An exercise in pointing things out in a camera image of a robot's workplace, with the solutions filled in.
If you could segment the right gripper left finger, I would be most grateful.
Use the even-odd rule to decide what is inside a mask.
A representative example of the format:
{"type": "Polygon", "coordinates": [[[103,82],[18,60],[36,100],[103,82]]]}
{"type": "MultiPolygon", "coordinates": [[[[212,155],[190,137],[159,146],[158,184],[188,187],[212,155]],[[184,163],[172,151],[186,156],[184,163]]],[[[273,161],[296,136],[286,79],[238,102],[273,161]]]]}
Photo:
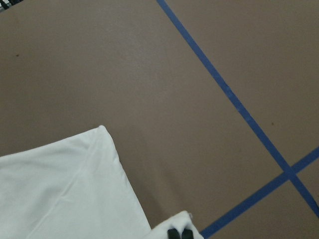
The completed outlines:
{"type": "Polygon", "coordinates": [[[169,230],[167,230],[167,238],[168,239],[178,239],[178,231],[177,231],[177,229],[169,229],[169,230]]]}

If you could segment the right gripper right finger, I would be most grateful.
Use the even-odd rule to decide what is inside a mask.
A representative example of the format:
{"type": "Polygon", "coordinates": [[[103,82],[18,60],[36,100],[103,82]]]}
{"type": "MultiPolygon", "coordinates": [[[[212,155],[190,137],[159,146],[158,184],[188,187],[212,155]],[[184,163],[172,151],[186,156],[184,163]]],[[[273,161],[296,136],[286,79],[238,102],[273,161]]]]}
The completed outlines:
{"type": "Polygon", "coordinates": [[[193,231],[191,229],[184,229],[181,234],[182,239],[193,239],[193,231]]]}

